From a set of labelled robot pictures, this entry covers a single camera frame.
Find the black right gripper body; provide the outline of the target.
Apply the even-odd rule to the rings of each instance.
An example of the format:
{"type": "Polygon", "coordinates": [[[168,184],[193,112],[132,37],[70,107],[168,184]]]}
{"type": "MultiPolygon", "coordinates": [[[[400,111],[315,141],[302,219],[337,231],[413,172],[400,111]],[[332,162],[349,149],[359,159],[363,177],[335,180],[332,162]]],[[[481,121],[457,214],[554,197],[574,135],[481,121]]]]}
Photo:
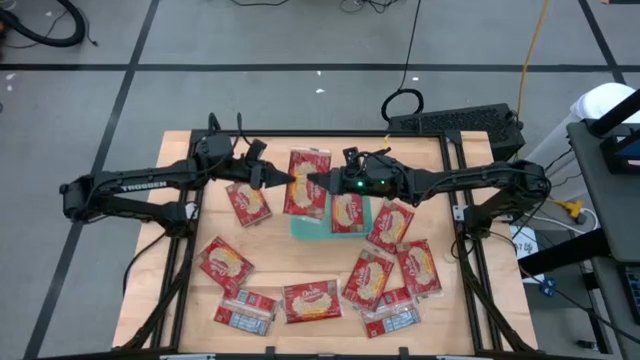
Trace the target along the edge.
{"type": "Polygon", "coordinates": [[[350,147],[343,150],[345,165],[334,167],[329,175],[329,193],[340,195],[344,193],[348,180],[359,172],[359,150],[357,147],[350,147]]]}

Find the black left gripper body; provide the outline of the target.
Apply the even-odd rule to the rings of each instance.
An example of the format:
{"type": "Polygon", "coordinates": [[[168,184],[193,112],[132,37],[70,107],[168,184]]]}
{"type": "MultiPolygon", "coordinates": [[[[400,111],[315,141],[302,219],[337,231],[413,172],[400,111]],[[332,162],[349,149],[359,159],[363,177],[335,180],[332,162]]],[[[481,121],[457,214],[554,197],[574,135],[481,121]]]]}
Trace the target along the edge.
{"type": "Polygon", "coordinates": [[[234,161],[234,181],[249,184],[252,189],[266,187],[273,164],[261,158],[267,144],[254,139],[248,150],[234,161]]]}

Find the teal translucent plastic basket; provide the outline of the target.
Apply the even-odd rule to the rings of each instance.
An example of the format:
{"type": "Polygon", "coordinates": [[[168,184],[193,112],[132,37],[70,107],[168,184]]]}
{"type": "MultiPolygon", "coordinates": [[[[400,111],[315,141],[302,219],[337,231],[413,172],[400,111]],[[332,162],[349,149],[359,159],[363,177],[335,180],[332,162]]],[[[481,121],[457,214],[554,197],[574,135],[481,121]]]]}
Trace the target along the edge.
{"type": "Polygon", "coordinates": [[[371,202],[368,197],[363,198],[363,230],[359,232],[332,233],[330,218],[330,198],[326,198],[325,216],[321,221],[315,221],[302,216],[290,217],[291,235],[299,240],[322,240],[338,238],[361,238],[368,235],[373,229],[373,219],[371,214],[371,202]]]}

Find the white paper sheet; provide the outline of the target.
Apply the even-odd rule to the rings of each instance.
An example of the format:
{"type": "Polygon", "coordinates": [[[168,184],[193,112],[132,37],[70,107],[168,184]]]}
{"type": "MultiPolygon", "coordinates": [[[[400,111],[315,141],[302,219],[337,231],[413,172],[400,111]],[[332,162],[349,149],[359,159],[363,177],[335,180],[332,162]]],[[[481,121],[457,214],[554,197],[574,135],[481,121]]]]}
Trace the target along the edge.
{"type": "Polygon", "coordinates": [[[510,232],[513,243],[516,246],[516,255],[518,260],[536,254],[539,251],[539,246],[533,229],[529,227],[520,228],[518,226],[511,226],[510,232]]]}

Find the yellow power plug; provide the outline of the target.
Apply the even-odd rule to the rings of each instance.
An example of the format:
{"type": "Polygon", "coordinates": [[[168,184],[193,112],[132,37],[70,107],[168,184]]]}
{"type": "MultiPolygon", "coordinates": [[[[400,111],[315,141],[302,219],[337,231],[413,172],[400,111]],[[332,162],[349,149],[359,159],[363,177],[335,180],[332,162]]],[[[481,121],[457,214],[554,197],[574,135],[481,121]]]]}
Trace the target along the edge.
{"type": "Polygon", "coordinates": [[[566,210],[567,215],[576,223],[584,224],[585,215],[582,213],[584,202],[582,200],[563,201],[552,199],[552,202],[566,210]]]}

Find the black desk leg beam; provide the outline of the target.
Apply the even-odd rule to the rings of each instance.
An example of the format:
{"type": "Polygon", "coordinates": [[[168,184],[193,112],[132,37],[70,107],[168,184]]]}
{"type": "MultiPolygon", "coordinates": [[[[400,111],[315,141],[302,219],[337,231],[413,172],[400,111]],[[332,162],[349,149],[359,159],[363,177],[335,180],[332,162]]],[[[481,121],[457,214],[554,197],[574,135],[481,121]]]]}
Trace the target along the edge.
{"type": "Polygon", "coordinates": [[[610,254],[611,250],[604,231],[597,229],[526,256],[518,261],[518,266],[521,278],[525,279],[610,254]]]}

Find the grey side desk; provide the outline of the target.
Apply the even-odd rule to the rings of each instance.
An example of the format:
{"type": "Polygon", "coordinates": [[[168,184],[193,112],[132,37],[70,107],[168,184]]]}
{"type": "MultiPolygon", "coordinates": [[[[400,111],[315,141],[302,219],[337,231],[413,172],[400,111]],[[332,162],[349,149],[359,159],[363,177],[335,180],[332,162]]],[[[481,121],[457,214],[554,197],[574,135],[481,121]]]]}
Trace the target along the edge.
{"type": "Polygon", "coordinates": [[[586,124],[571,123],[567,131],[610,249],[608,255],[591,260],[601,295],[613,325],[639,340],[619,335],[622,357],[640,360],[640,325],[632,316],[619,272],[622,264],[640,266],[640,175],[612,174],[601,152],[602,140],[590,134],[586,124]]]}

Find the white bin bag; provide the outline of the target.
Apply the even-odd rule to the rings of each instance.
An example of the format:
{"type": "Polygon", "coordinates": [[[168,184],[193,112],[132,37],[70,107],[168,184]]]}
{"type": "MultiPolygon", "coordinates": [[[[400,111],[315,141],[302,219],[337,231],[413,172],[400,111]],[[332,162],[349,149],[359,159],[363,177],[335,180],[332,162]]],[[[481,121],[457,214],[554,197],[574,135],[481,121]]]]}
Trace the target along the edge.
{"type": "Polygon", "coordinates": [[[569,149],[566,127],[581,120],[599,119],[625,100],[635,89],[619,83],[605,83],[581,95],[569,108],[567,116],[526,157],[539,165],[549,165],[569,149]]]}

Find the black device with screen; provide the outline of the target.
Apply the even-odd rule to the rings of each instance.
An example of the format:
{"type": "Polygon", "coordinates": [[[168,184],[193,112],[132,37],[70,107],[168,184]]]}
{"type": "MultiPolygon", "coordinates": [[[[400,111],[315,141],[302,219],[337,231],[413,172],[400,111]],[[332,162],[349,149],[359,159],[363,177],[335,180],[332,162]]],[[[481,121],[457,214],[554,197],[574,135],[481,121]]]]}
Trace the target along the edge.
{"type": "Polygon", "coordinates": [[[640,175],[640,131],[606,138],[600,148],[610,173],[640,175]]]}

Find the black keyboard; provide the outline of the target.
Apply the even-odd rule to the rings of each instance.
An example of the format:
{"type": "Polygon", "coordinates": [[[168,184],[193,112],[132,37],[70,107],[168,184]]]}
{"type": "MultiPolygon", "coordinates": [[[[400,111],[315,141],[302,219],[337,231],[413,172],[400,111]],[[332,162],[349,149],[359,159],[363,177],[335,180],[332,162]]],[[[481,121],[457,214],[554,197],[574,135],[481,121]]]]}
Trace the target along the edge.
{"type": "Polygon", "coordinates": [[[622,265],[620,276],[632,317],[640,325],[640,267],[622,265]]]}

